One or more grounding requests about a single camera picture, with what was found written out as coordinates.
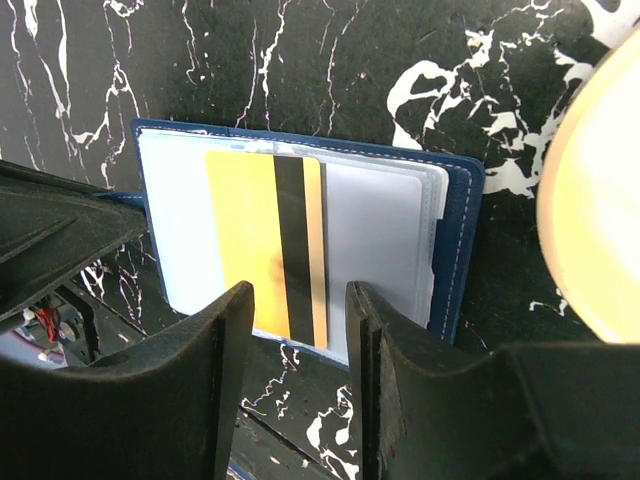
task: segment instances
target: black magnetic stripe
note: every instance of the black magnetic stripe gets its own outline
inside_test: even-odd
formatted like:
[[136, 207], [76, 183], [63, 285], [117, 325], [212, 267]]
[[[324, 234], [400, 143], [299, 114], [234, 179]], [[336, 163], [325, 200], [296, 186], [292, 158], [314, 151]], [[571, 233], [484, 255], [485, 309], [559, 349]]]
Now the black magnetic stripe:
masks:
[[302, 158], [274, 157], [291, 339], [314, 345]]

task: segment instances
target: white stitching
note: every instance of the white stitching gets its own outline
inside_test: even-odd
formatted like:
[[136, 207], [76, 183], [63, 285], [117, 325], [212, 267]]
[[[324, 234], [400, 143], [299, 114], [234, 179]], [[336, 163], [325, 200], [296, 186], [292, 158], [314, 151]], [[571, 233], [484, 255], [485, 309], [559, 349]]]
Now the white stitching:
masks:
[[131, 199], [131, 200], [143, 200], [144, 196], [142, 195], [126, 195], [126, 196], [120, 196], [117, 193], [102, 193], [100, 195], [98, 195], [98, 198], [100, 197], [107, 197], [107, 198], [116, 198], [118, 200], [123, 200], [123, 199]]
[[[142, 126], [138, 126], [136, 128], [136, 132], [137, 135], [136, 136], [140, 136], [141, 130], [143, 130], [144, 128], [148, 128], [148, 127], [142, 127]], [[184, 130], [184, 129], [180, 129], [180, 128], [171, 128], [171, 127], [167, 127], [167, 126], [162, 126], [162, 127], [154, 127], [156, 129], [159, 130], [169, 130], [169, 131], [173, 131], [173, 132], [180, 132], [180, 133], [188, 133], [188, 130]], [[260, 137], [260, 138], [256, 138], [256, 137], [248, 137], [245, 135], [238, 135], [235, 133], [226, 133], [225, 135], [218, 135], [218, 134], [211, 134], [209, 132], [206, 132], [206, 130], [199, 130], [198, 133], [204, 133], [205, 135], [208, 136], [219, 136], [219, 137], [234, 137], [234, 138], [242, 138], [245, 140], [271, 140], [273, 142], [282, 142], [282, 143], [289, 143], [289, 144], [293, 144], [293, 145], [302, 145], [305, 147], [312, 147], [312, 148], [321, 148], [324, 150], [332, 150], [334, 152], [342, 152], [342, 153], [356, 153], [356, 154], [360, 154], [360, 155], [367, 155], [369, 154], [369, 152], [365, 152], [362, 150], [352, 150], [349, 148], [335, 148], [335, 147], [324, 147], [324, 146], [319, 146], [319, 145], [314, 145], [312, 143], [305, 143], [305, 142], [296, 142], [293, 140], [282, 140], [279, 138], [275, 138], [275, 137]], [[467, 213], [469, 212], [469, 200], [471, 198], [471, 188], [473, 186], [473, 176], [471, 175], [471, 172], [464, 168], [461, 167], [460, 165], [453, 165], [450, 163], [436, 163], [436, 162], [430, 162], [428, 160], [420, 160], [420, 159], [415, 159], [415, 158], [410, 158], [410, 157], [402, 157], [402, 156], [397, 156], [397, 155], [380, 155], [380, 154], [375, 154], [377, 157], [383, 157], [383, 158], [389, 158], [392, 160], [407, 160], [407, 161], [412, 161], [415, 162], [416, 160], [420, 163], [427, 163], [427, 164], [431, 164], [431, 165], [444, 165], [446, 167], [450, 167], [453, 168], [455, 170], [462, 170], [463, 172], [465, 172], [467, 174], [467, 176], [469, 177], [469, 182], [467, 184], [467, 193], [466, 193], [466, 201], [465, 201], [465, 206], [464, 206], [464, 213], [462, 215], [462, 222], [460, 224], [460, 237], [458, 238], [458, 245], [456, 248], [456, 258], [454, 260], [453, 263], [453, 273], [451, 275], [451, 285], [449, 286], [449, 293], [447, 295], [447, 308], [444, 312], [444, 322], [442, 324], [442, 331], [440, 332], [440, 337], [444, 337], [444, 332], [447, 328], [447, 323], [449, 321], [449, 312], [451, 310], [451, 297], [453, 296], [453, 287], [455, 286], [456, 283], [456, 273], [458, 272], [458, 263], [460, 261], [460, 251], [462, 250], [462, 239], [464, 237], [464, 226], [466, 224], [467, 221]]]

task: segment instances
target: beige object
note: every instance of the beige object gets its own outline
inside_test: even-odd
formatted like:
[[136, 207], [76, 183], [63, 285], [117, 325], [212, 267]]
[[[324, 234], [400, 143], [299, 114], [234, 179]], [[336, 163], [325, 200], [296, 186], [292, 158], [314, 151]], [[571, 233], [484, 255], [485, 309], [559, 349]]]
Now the beige object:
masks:
[[538, 228], [551, 274], [604, 341], [640, 342], [640, 29], [596, 70], [551, 144]]

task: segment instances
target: table surface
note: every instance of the table surface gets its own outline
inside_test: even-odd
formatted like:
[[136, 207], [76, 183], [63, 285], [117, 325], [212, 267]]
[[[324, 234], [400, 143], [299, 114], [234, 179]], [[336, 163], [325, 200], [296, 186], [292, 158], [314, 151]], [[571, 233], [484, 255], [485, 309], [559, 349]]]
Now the table surface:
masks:
[[[476, 157], [487, 194], [457, 345], [592, 339], [544, 265], [536, 185], [572, 95], [639, 17], [635, 0], [7, 0], [0, 158], [137, 189], [138, 116]], [[76, 280], [147, 334], [177, 321], [146, 237]], [[265, 340], [250, 361], [234, 458], [259, 478], [354, 478], [346, 373]]]

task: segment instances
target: red wire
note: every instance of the red wire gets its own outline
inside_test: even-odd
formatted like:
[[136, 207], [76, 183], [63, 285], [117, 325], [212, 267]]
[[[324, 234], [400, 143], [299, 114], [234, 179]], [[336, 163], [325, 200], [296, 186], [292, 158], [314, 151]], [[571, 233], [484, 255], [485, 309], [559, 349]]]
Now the red wire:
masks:
[[49, 341], [55, 342], [57, 331], [54, 323], [55, 320], [51, 318], [50, 310], [41, 308], [40, 310], [34, 310], [34, 313], [38, 318], [38, 323], [40, 323], [45, 332], [47, 332], [47, 338]]

